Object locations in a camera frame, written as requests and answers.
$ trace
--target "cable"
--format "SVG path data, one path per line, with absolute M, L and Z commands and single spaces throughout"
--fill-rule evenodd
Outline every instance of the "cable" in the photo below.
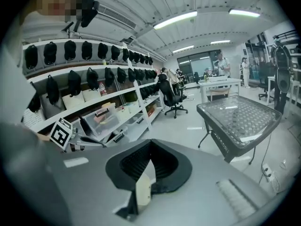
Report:
M 263 176 L 265 176 L 265 177 L 267 177 L 267 175 L 265 175 L 265 173 L 262 171 L 262 165 L 263 165 L 263 161 L 264 161 L 264 159 L 265 159 L 265 156 L 266 156 L 266 154 L 267 154 L 267 152 L 268 152 L 268 149 L 269 149 L 269 143 L 270 143 L 270 141 L 271 141 L 271 136 L 272 136 L 272 133 L 269 135 L 269 142 L 268 142 L 268 146 L 267 146 L 267 150 L 265 151 L 265 154 L 264 154 L 264 157 L 263 157 L 263 160 L 262 160 L 262 162 L 261 162 L 261 173 L 262 173 L 262 175 L 261 175 L 261 178 L 260 178 L 260 180 L 259 180 L 259 183 L 258 184 L 260 184 L 260 182 L 261 182 L 261 180 L 262 180 L 262 177 Z

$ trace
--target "ceiling light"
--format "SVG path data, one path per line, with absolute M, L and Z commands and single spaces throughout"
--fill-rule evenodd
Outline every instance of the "ceiling light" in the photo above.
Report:
M 230 40 L 222 40 L 222 41 L 214 41 L 214 42 L 211 42 L 210 44 L 216 44 L 216 43 L 229 43 Z
M 237 9 L 230 9 L 229 14 L 235 14 L 235 15 L 245 15 L 250 17 L 259 17 L 259 13 L 244 11 L 244 10 L 237 10 Z
M 187 62 L 189 62 L 190 60 L 187 60 L 187 61 L 185 61 L 185 62 L 180 62 L 179 64 L 181 65 L 181 64 L 184 64 L 184 63 L 187 63 Z
M 193 47 L 194 47 L 194 45 L 184 47 L 184 48 L 180 48 L 180 49 L 177 49 L 177 50 L 173 51 L 173 53 L 180 52 L 180 51 L 183 51 L 183 50 L 186 50 L 186 49 L 189 49 L 189 48 L 193 48 Z
M 196 17 L 197 15 L 198 15 L 197 11 L 185 13 L 185 14 L 179 15 L 177 17 L 173 17 L 171 19 L 168 19 L 168 20 L 166 20 L 164 22 L 161 22 L 161 23 L 155 25 L 154 29 L 157 30 L 157 29 L 163 28 L 163 27 L 165 27 L 167 25 L 170 25 L 170 24 L 173 24 L 175 22 L 178 22 L 180 20 L 183 20 L 183 19 L 186 19 L 186 18 L 190 18 L 190 17 Z

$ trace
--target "white pants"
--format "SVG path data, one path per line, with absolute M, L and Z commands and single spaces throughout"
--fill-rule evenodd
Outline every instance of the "white pants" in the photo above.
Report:
M 243 74 L 244 74 L 244 84 L 245 84 L 245 87 L 249 87 L 250 71 L 244 70 Z

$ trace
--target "ceiling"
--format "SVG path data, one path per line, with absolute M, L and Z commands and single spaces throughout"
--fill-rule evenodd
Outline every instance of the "ceiling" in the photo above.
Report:
M 80 33 L 106 41 L 122 41 L 131 37 L 128 40 L 130 45 L 142 48 L 162 61 L 172 56 L 172 51 L 190 45 L 194 48 L 205 47 L 217 40 L 245 42 L 286 20 L 275 0 L 98 1 L 102 10 L 109 10 L 97 15 L 87 28 L 79 28 Z M 256 11 L 261 16 L 230 15 L 230 8 Z M 198 11 L 198 16 L 193 19 L 182 20 L 159 30 L 153 29 L 153 25 L 160 21 L 193 10 Z M 24 38 L 28 41 L 45 36 L 48 36 L 47 39 L 53 38 L 56 31 L 65 25 L 64 22 L 50 22 L 38 14 L 31 14 L 25 21 Z

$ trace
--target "floor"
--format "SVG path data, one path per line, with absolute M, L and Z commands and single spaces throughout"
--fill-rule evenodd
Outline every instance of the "floor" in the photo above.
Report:
M 241 87 L 241 96 L 266 104 L 266 98 L 258 99 L 258 94 L 262 92 L 263 90 L 260 88 L 247 89 Z M 152 124 L 152 131 L 146 131 L 141 138 L 171 141 L 195 150 L 211 153 L 223 160 L 221 152 L 210 136 L 205 139 L 201 144 L 201 148 L 198 149 L 201 138 L 206 134 L 201 117 L 196 110 L 196 106 L 201 103 L 201 96 L 197 88 L 187 89 L 185 94 L 189 98 L 194 99 L 183 102 L 184 108 L 188 109 L 189 113 L 186 114 L 184 111 L 179 111 L 176 119 L 174 119 L 173 112 L 168 113 L 166 116 L 164 113 L 160 113 Z M 291 106 L 291 108 L 293 108 L 293 114 L 290 114 L 287 119 L 283 117 L 278 127 L 272 132 L 269 149 L 263 163 L 267 163 L 276 176 L 276 180 L 273 183 L 267 182 L 265 177 L 262 178 L 260 183 L 260 186 L 271 198 L 276 195 L 276 192 L 288 189 L 294 181 L 293 177 L 301 168 L 301 159 L 299 158 L 301 155 L 301 109 L 295 108 L 295 106 Z M 268 142 L 269 137 L 257 146 L 255 158 L 251 165 L 248 162 L 252 158 L 253 150 L 239 158 L 235 158 L 231 165 L 259 183 L 262 176 L 261 162 Z

